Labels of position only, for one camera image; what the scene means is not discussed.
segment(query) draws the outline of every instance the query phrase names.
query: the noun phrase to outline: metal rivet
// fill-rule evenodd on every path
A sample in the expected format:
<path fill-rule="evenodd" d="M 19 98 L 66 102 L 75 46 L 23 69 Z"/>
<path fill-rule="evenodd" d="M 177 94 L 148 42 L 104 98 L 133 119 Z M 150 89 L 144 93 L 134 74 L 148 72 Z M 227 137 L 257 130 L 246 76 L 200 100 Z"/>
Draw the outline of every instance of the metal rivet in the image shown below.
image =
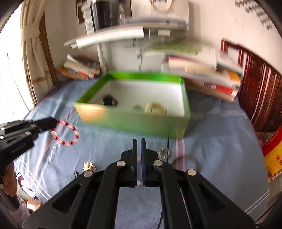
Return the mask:
<path fill-rule="evenodd" d="M 116 163 L 116 165 L 119 166 L 119 167 L 124 167 L 126 165 L 126 163 L 125 163 L 125 161 L 118 161 Z"/>
<path fill-rule="evenodd" d="M 93 175 L 93 172 L 92 172 L 91 170 L 87 170 L 87 171 L 85 171 L 85 172 L 83 173 L 83 175 L 84 175 L 85 177 L 90 177 L 90 176 Z"/>
<path fill-rule="evenodd" d="M 161 160 L 155 160 L 154 161 L 154 165 L 155 166 L 161 166 L 162 165 L 162 161 Z"/>
<path fill-rule="evenodd" d="M 189 170 L 187 171 L 187 173 L 188 173 L 188 175 L 190 175 L 190 176 L 195 176 L 195 175 L 197 174 L 197 171 L 194 170 L 194 169 L 189 169 Z"/>

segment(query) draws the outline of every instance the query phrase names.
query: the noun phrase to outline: brown wooden headboard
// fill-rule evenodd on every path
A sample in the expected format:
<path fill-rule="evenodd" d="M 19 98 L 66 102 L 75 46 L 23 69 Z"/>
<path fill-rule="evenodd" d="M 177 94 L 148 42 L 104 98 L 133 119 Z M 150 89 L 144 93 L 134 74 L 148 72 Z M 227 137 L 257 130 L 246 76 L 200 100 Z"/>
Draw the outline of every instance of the brown wooden headboard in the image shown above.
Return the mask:
<path fill-rule="evenodd" d="M 278 71 L 247 48 L 221 41 L 221 51 L 239 52 L 238 64 L 245 66 L 239 102 L 256 131 L 276 131 L 282 124 L 282 77 Z"/>

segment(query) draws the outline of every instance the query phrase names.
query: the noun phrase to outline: green box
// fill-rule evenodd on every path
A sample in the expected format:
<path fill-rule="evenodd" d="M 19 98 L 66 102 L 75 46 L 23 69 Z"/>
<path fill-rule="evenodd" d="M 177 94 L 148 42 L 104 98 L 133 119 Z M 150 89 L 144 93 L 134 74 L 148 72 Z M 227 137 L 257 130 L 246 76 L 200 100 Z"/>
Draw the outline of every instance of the green box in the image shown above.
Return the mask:
<path fill-rule="evenodd" d="M 116 99 L 122 101 L 118 106 L 104 106 L 100 102 L 103 91 L 107 90 L 116 91 Z M 141 103 L 153 102 L 151 98 L 158 98 L 177 109 L 168 109 L 168 113 L 164 115 L 138 112 L 122 105 L 126 104 L 125 101 L 130 104 L 134 100 L 140 100 Z M 90 104 L 92 100 L 97 100 L 100 104 Z M 191 115 L 183 79 L 161 73 L 110 72 L 100 78 L 74 106 L 85 124 L 170 138 L 183 137 Z"/>

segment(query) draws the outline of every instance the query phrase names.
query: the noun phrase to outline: red and white bracelet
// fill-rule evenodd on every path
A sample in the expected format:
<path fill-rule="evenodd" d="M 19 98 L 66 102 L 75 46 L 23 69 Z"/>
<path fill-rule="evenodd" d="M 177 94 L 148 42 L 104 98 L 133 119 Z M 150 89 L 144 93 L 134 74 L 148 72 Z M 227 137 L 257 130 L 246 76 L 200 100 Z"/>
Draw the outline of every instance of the red and white bracelet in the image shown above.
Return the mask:
<path fill-rule="evenodd" d="M 77 129 L 76 129 L 72 124 L 69 124 L 68 122 L 65 122 L 65 121 L 59 121 L 59 120 L 57 120 L 57 123 L 58 123 L 58 124 L 61 124 L 61 125 L 66 125 L 66 126 L 68 126 L 69 128 L 71 128 L 71 129 L 73 130 L 74 134 L 75 134 L 75 138 L 74 138 L 72 141 L 70 141 L 70 142 L 65 142 L 65 141 L 63 141 L 62 139 L 60 139 L 60 138 L 58 137 L 57 133 L 55 132 L 55 129 L 51 129 L 51 133 L 52 133 L 52 136 L 54 137 L 54 139 L 55 139 L 58 143 L 60 143 L 60 144 L 62 144 L 62 145 L 66 145 L 66 146 L 72 146 L 74 143 L 76 143 L 77 140 L 79 139 L 79 133 L 78 133 Z"/>

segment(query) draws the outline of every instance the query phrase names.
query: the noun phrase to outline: bed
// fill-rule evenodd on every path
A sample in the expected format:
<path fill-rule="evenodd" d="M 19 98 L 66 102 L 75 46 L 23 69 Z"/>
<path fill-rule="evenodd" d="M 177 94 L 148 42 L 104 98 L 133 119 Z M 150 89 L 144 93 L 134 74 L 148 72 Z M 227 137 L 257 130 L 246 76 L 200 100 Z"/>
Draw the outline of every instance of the bed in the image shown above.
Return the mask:
<path fill-rule="evenodd" d="M 120 159 L 123 151 L 132 148 L 134 138 L 146 139 L 147 148 L 159 151 L 166 138 L 85 125 L 73 102 L 95 80 L 71 81 L 41 101 L 26 117 L 37 120 L 52 116 L 73 124 L 80 139 L 73 146 L 59 145 L 50 131 L 40 134 L 35 146 L 15 160 L 15 167 L 29 182 L 36 196 L 47 202 L 74 179 L 74 172 L 83 172 L 83 162 L 92 162 L 101 171 Z M 171 156 L 179 159 L 179 170 L 197 169 L 201 175 L 223 192 L 254 220 L 264 212 L 269 196 L 267 171 L 260 145 L 246 113 L 238 101 L 229 103 L 202 94 L 188 92 L 191 119 L 183 139 L 170 139 Z M 73 131 L 58 126 L 60 138 L 71 140 Z M 161 215 L 158 188 L 121 188 L 116 228 L 156 228 Z"/>

